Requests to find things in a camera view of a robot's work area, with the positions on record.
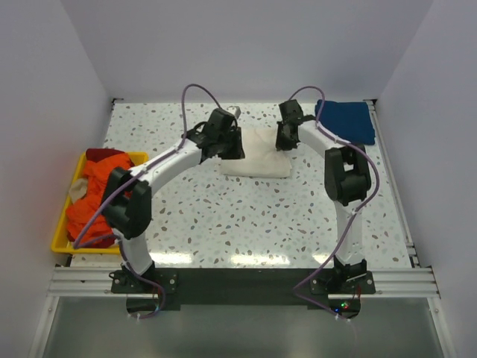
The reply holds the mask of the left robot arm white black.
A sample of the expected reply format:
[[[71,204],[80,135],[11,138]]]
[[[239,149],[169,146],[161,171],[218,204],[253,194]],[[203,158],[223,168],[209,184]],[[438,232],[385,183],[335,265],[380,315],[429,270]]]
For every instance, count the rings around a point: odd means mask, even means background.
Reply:
[[[243,159],[240,114],[237,106],[216,108],[207,121],[186,131],[167,151],[132,169],[116,168],[110,173],[101,213],[113,229],[122,258],[121,277],[113,281],[114,293],[160,292],[145,238],[152,220],[152,199],[169,181],[209,158]]]

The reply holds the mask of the cream white t shirt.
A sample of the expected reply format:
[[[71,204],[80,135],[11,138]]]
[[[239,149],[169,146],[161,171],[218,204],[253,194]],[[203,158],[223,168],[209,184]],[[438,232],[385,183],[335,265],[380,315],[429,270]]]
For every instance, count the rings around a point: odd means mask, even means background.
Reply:
[[[291,163],[283,151],[276,150],[276,128],[245,128],[241,130],[244,159],[222,160],[222,175],[252,178],[288,178]]]

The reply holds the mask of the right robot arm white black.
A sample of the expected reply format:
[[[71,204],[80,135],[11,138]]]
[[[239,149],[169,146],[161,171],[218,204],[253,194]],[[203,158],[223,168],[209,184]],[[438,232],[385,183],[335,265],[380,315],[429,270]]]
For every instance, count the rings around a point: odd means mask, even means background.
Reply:
[[[335,205],[338,242],[321,270],[312,275],[327,292],[348,293],[366,277],[362,248],[361,210],[371,189],[368,156],[363,145],[354,145],[329,132],[313,115],[303,113],[297,100],[279,104],[276,149],[290,151],[305,144],[324,159],[323,185]]]

